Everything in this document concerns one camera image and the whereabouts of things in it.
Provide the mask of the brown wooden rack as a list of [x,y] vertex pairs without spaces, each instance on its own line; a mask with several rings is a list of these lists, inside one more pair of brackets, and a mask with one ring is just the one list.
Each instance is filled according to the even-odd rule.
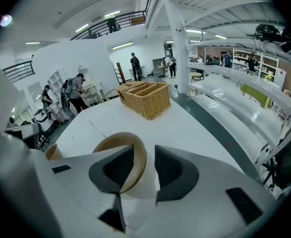
[[116,66],[117,66],[117,73],[116,73],[116,76],[117,76],[118,82],[119,82],[119,84],[125,84],[125,83],[126,83],[126,80],[125,80],[124,74],[123,74],[123,72],[122,72],[122,69],[121,69],[120,63],[117,62],[117,63],[116,63]]

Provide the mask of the beige hutch desk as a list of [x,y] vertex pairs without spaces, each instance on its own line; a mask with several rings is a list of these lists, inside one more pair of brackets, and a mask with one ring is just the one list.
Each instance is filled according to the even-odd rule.
[[166,63],[164,58],[153,59],[153,75],[157,77],[166,76]]

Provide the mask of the green covered table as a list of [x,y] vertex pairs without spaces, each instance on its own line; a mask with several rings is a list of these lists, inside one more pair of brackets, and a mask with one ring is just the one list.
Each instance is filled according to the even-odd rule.
[[257,89],[249,85],[242,84],[240,86],[240,91],[243,94],[248,94],[250,97],[253,97],[260,103],[260,106],[264,109],[267,109],[272,106],[273,103],[272,99],[270,99],[267,95],[263,94],[262,92],[258,91]]

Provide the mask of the white open shelf unit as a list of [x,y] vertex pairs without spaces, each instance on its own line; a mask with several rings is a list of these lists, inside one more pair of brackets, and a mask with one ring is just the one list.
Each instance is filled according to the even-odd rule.
[[62,85],[64,84],[67,76],[64,69],[56,70],[48,79],[51,91],[56,98],[60,97]]

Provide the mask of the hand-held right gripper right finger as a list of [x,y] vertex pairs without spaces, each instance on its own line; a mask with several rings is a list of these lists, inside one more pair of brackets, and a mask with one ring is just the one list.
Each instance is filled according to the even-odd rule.
[[160,190],[137,238],[250,238],[275,199],[230,164],[156,145]]

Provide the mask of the white tiered counter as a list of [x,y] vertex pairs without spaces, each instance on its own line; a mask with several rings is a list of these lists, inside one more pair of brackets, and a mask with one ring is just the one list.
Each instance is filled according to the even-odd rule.
[[[218,65],[190,63],[187,67],[189,69],[194,68],[208,71],[209,73],[217,73],[218,75],[227,76],[234,81],[242,82],[243,85],[250,86],[269,97],[291,117],[291,98],[279,90],[273,83],[257,79],[241,71],[225,69]],[[255,129],[266,140],[270,150],[264,152],[264,157],[261,157],[257,163],[258,166],[276,156],[291,141],[290,132],[283,142],[279,142],[281,128],[273,123],[273,117],[267,114],[266,109],[260,106],[256,107],[254,102],[247,100],[241,93],[236,94],[239,90],[238,87],[232,89],[223,83],[207,82],[205,79],[190,83],[189,86],[195,88],[198,93],[205,94],[234,111],[235,114],[246,121],[251,128]]]

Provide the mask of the white cooler box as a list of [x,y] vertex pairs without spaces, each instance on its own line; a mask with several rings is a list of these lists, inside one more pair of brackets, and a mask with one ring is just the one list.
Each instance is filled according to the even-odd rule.
[[32,122],[41,127],[41,132],[46,137],[50,136],[56,128],[51,113],[44,109],[39,109],[34,113]]

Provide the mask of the round ceiling light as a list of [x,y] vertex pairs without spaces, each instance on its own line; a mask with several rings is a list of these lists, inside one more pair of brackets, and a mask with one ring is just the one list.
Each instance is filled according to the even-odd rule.
[[3,15],[0,20],[0,26],[6,27],[12,22],[12,16],[9,14]]

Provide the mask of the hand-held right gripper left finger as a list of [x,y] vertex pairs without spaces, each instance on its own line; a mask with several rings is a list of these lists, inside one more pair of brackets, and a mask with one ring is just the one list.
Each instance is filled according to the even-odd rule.
[[120,190],[133,168],[133,146],[47,160],[32,151],[41,189],[61,238],[124,238]]

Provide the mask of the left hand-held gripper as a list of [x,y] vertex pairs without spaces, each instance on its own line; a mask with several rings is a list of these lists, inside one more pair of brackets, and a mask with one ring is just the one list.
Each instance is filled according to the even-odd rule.
[[4,130],[5,133],[17,137],[23,141],[31,139],[37,143],[38,142],[38,135],[39,135],[39,126],[35,123],[7,128]]

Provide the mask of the woven wicker basket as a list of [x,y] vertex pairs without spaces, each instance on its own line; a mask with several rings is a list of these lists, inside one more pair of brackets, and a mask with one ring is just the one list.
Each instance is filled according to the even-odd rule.
[[167,83],[132,81],[116,89],[120,101],[147,120],[171,107]]

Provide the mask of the brown bowl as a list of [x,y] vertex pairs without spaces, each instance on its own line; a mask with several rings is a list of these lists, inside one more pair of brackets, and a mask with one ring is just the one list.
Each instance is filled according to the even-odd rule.
[[58,148],[57,144],[51,145],[46,151],[45,151],[45,157],[47,160],[59,160],[62,159],[62,153],[60,149]]
[[102,140],[93,153],[110,151],[118,147],[133,146],[133,167],[125,180],[121,194],[138,199],[155,199],[159,190],[157,172],[154,167],[154,150],[131,132],[119,132]]

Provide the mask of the white vanity desk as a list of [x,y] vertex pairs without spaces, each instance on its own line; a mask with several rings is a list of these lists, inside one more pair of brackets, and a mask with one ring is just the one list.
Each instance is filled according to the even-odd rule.
[[86,93],[81,97],[88,107],[101,103],[103,93],[101,82],[89,83],[85,86],[85,90]]

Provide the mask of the black bulky device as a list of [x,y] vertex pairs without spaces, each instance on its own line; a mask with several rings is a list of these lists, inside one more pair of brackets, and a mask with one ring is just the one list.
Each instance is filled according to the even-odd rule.
[[249,38],[256,51],[266,49],[291,54],[291,28],[288,26],[279,31],[274,25],[259,24]]

